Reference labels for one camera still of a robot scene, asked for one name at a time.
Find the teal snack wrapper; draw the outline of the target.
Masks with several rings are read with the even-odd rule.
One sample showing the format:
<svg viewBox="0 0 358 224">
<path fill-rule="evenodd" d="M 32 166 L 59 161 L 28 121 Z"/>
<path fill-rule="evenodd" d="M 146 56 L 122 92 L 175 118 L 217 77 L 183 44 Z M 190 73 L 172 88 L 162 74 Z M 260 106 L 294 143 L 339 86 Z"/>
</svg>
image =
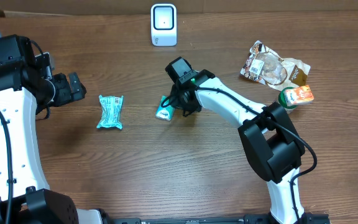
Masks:
<svg viewBox="0 0 358 224">
<path fill-rule="evenodd" d="M 102 96 L 99 95 L 102 115 L 97 128 L 117 128 L 122 129 L 123 125 L 120 121 L 121 110 L 123 105 L 123 96 Z"/>
</svg>

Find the teal tissue pack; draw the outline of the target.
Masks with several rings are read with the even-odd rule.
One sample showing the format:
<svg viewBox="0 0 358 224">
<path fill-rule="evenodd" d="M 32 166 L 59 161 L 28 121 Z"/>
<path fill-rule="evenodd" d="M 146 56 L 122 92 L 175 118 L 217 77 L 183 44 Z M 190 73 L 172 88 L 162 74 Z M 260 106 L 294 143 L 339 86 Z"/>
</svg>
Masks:
<svg viewBox="0 0 358 224">
<path fill-rule="evenodd" d="M 162 103 L 165 99 L 166 99 L 166 96 L 162 96 L 162 98 L 160 100 L 160 104 L 157 108 L 155 117 L 158 119 L 165 120 L 165 121 L 171 121 L 173 118 L 175 109 L 172 106 L 162 107 Z"/>
</svg>

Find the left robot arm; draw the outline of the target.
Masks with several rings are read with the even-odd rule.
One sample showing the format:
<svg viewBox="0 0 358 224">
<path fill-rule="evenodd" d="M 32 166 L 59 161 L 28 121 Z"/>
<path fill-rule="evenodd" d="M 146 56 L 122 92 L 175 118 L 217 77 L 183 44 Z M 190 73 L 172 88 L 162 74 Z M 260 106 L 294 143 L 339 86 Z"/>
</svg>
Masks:
<svg viewBox="0 0 358 224">
<path fill-rule="evenodd" d="M 83 210 L 50 190 L 39 156 L 35 118 L 82 100 L 78 75 L 53 74 L 35 41 L 0 37 L 0 223 L 108 223 L 100 209 Z"/>
</svg>

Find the green lid seasoning jar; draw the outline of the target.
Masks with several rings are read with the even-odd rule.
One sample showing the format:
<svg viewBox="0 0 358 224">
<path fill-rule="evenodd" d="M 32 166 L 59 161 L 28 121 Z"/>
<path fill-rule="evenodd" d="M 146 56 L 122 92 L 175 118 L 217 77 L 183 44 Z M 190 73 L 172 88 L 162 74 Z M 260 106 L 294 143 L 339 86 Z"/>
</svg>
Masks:
<svg viewBox="0 0 358 224">
<path fill-rule="evenodd" d="M 286 90 L 291 90 L 293 89 L 293 87 L 286 87 L 284 88 L 277 96 L 276 102 L 279 103 L 284 109 L 285 111 L 290 114 L 296 107 L 297 105 L 289 105 L 287 103 L 287 99 L 286 99 L 286 94 L 285 91 Z"/>
</svg>

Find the brown white snack bag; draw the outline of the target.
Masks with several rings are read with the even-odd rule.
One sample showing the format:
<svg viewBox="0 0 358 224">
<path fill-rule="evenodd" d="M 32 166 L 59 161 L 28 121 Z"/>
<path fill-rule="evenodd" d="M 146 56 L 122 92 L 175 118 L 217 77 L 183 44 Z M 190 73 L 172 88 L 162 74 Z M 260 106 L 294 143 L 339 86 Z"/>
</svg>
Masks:
<svg viewBox="0 0 358 224">
<path fill-rule="evenodd" d="M 306 85 L 311 67 L 295 58 L 283 58 L 257 40 L 239 75 L 278 91 Z"/>
</svg>

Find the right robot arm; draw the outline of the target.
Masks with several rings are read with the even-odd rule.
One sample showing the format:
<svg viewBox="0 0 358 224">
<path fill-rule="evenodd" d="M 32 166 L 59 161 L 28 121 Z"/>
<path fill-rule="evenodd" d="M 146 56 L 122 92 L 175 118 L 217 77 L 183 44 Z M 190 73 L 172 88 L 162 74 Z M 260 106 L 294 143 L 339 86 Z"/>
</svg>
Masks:
<svg viewBox="0 0 358 224">
<path fill-rule="evenodd" d="M 304 223 L 296 177 L 305 147 L 279 103 L 256 103 L 229 89 L 208 70 L 196 71 L 182 57 L 170 62 L 166 73 L 173 81 L 163 107 L 180 109 L 187 117 L 211 110 L 237 128 L 247 161 L 268 185 L 272 223 Z"/>
</svg>

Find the orange tissue pack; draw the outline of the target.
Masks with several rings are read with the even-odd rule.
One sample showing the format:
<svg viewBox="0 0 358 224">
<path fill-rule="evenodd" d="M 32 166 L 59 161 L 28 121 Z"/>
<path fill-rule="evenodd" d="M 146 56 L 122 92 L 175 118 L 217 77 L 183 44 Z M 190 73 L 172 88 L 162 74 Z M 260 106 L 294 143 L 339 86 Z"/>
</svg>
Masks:
<svg viewBox="0 0 358 224">
<path fill-rule="evenodd" d="M 309 85 L 286 90 L 285 94 L 289 105 L 305 105 L 314 100 L 314 96 Z"/>
</svg>

